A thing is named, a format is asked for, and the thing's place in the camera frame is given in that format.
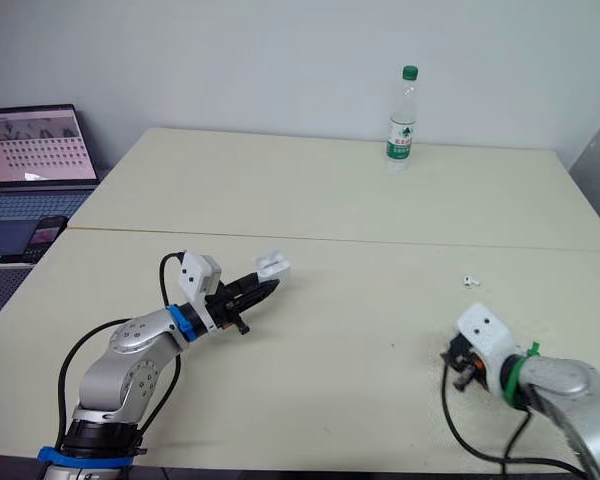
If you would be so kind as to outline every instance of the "white plastic bracket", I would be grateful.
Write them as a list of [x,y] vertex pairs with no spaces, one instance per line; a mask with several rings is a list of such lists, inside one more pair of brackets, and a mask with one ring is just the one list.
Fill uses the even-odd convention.
[[510,355],[522,352],[509,328],[487,307],[476,303],[460,316],[458,329],[484,362],[489,391],[497,398],[504,399],[500,370]]
[[218,327],[207,310],[205,297],[213,295],[218,289],[222,273],[220,265],[208,255],[185,251],[180,268],[178,284],[185,297],[204,323],[207,331],[210,334],[218,333]]

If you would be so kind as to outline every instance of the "small white object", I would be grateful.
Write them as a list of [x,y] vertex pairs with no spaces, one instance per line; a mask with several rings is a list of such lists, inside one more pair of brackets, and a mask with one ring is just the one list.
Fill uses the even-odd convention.
[[458,319],[458,329],[469,340],[487,369],[487,386],[496,397],[503,399],[500,370],[504,361],[521,353],[509,328],[487,307],[476,303]]
[[258,280],[280,280],[284,283],[291,273],[291,263],[284,257],[281,250],[269,250],[253,259],[258,270]]
[[462,283],[464,284],[465,287],[479,287],[480,286],[480,282],[477,281],[476,279],[472,278],[471,275],[466,275],[463,279],[462,279]]

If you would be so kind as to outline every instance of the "silver arm segment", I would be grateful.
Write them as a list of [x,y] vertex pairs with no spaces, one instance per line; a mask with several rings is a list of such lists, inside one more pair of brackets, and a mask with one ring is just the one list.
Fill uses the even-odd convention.
[[561,428],[587,473],[600,480],[600,375],[584,362],[530,357],[519,385],[531,407]]
[[165,309],[120,325],[105,354],[82,379],[73,418],[139,423],[162,369],[187,346]]

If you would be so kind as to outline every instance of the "blue ring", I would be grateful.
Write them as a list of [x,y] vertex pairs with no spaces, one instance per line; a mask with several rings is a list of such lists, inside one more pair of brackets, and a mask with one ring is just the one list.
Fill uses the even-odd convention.
[[198,338],[193,331],[193,325],[191,325],[191,322],[184,318],[182,312],[177,306],[169,305],[167,310],[169,310],[171,313],[176,325],[178,325],[178,330],[180,330],[180,332],[184,335],[184,338],[186,338],[189,342],[193,342],[196,338]]
[[53,447],[42,447],[38,453],[38,461],[70,468],[123,468],[133,463],[133,457],[75,458],[62,455]]

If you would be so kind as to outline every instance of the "smartphone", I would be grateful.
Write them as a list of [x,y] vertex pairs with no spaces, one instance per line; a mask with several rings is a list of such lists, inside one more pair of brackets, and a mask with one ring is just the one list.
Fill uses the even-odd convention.
[[53,242],[67,226],[67,217],[43,218],[36,225],[27,247],[22,254],[24,263],[38,263]]

